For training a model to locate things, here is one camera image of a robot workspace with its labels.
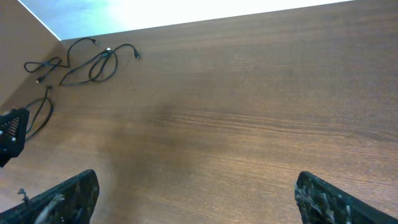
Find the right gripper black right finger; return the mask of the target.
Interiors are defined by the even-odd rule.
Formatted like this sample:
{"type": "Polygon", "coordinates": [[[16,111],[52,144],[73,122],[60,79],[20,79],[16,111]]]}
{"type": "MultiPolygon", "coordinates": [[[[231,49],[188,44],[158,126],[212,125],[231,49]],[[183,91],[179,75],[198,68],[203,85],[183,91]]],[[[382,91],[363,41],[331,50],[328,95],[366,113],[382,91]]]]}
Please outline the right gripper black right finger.
{"type": "Polygon", "coordinates": [[[305,224],[397,224],[396,218],[307,171],[299,173],[294,190],[305,224]]]}

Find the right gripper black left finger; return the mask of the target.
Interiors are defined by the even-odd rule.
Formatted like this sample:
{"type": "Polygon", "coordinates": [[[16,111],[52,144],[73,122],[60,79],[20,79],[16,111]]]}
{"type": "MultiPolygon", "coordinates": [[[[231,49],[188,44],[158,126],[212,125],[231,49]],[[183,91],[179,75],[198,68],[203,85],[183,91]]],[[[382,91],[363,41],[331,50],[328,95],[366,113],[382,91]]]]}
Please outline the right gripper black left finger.
{"type": "Polygon", "coordinates": [[[24,189],[22,203],[1,213],[1,224],[89,223],[99,197],[96,172],[85,170],[51,189],[28,197],[24,189]]]}

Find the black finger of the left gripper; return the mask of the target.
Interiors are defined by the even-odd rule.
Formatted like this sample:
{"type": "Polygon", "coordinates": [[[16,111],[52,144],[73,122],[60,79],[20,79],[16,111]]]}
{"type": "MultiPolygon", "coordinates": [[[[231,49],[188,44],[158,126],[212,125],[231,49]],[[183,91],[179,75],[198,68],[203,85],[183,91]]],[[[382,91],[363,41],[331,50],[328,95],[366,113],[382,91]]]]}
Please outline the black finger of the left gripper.
{"type": "Polygon", "coordinates": [[[23,151],[29,115],[24,108],[1,115],[1,167],[23,151]]]}

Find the black USB cable thick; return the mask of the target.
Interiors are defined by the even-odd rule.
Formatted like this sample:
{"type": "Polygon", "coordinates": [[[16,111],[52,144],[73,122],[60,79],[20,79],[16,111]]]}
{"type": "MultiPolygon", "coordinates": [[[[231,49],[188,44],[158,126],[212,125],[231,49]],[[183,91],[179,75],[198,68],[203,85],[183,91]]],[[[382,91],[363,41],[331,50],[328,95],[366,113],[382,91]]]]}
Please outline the black USB cable thick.
{"type": "Polygon", "coordinates": [[[58,85],[59,86],[80,86],[80,85],[84,85],[87,83],[103,83],[103,82],[109,80],[110,78],[112,78],[114,76],[114,74],[118,70],[118,55],[116,54],[116,52],[118,50],[120,50],[121,48],[125,48],[125,47],[132,48],[132,50],[134,52],[134,58],[136,60],[141,59],[141,55],[140,55],[139,51],[132,44],[121,44],[121,45],[117,46],[115,49],[107,48],[104,51],[102,51],[101,53],[95,55],[89,61],[80,65],[79,67],[73,68],[69,72],[67,72],[64,75],[64,77],[60,80],[58,85]],[[114,59],[114,68],[113,68],[112,72],[109,75],[100,79],[100,77],[103,76],[105,66],[112,58],[114,59]],[[75,73],[79,69],[81,69],[91,63],[92,63],[92,66],[88,70],[88,78],[86,80],[78,81],[78,82],[74,82],[74,83],[66,83],[65,82],[66,79],[71,74],[75,73]]]}

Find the black USB cable thin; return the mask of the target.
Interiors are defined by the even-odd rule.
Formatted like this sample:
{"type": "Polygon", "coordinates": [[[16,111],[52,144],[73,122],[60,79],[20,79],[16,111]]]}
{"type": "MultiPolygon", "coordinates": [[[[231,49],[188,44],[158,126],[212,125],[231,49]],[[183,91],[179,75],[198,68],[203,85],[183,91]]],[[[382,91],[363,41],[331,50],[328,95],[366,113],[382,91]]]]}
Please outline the black USB cable thin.
{"type": "Polygon", "coordinates": [[[61,68],[70,68],[70,52],[72,50],[72,48],[79,42],[82,41],[90,41],[93,44],[97,44],[97,40],[90,38],[90,37],[84,37],[84,38],[80,38],[77,41],[75,41],[73,44],[71,44],[71,46],[68,48],[67,50],[67,64],[66,65],[62,65],[62,58],[61,57],[52,57],[51,59],[44,61],[44,62],[25,62],[23,67],[24,70],[27,71],[28,73],[35,73],[38,70],[44,68],[44,67],[50,67],[50,69],[44,73],[42,76],[38,77],[36,79],[37,83],[42,83],[45,78],[56,68],[61,67],[61,68]]]}

